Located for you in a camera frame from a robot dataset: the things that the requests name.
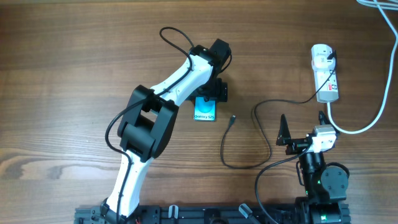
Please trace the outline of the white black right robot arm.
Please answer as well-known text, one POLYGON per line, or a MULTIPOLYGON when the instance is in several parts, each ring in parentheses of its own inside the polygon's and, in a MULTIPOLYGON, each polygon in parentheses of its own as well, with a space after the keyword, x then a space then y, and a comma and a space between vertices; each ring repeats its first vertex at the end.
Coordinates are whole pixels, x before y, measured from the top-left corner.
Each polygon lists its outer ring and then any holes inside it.
POLYGON ((324 152, 334 148, 338 133, 319 112, 320 124, 304 138, 290 135, 287 119, 280 117, 276 144, 298 157, 296 170, 306 196, 295 199, 295 223, 351 223, 346 200, 349 170, 337 162, 326 163, 324 152))

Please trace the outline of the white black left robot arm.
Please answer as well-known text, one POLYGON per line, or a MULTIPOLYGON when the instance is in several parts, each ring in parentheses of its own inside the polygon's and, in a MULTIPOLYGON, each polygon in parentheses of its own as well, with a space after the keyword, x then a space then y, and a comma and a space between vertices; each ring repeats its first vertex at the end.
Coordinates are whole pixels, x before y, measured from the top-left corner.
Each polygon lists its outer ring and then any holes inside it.
POLYGON ((186 55, 168 79, 135 88, 126 109, 116 116, 122 160, 114 189, 100 206, 107 223, 128 223, 135 215, 149 166, 167 147, 180 105, 192 100, 195 120, 214 121, 216 104, 228 100, 228 85, 218 75, 231 62, 229 44, 217 39, 209 49, 197 45, 186 55))

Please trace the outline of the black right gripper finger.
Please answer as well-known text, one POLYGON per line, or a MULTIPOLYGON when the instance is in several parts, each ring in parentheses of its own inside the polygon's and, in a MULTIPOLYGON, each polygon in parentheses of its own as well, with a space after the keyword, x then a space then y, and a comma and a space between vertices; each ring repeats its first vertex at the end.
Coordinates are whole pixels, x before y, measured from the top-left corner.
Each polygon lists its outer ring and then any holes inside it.
POLYGON ((280 128, 277 135, 277 142, 290 142, 290 140, 291 135, 287 124, 287 119, 285 117, 285 114, 282 114, 280 117, 280 128))
POLYGON ((339 134, 340 132, 331 124, 330 120, 326 117, 323 111, 318 112, 318 120, 320 122, 320 125, 331 125, 332 128, 335 130, 336 134, 339 134))

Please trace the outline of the smartphone with cyan screen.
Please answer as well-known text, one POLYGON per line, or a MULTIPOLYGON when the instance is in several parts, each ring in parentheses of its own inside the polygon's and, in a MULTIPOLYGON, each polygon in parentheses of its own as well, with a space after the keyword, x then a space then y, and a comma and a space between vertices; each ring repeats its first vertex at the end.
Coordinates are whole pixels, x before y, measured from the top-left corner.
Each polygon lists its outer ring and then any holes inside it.
POLYGON ((193 119, 195 121, 215 121, 216 101, 205 101, 204 97, 196 97, 193 119))

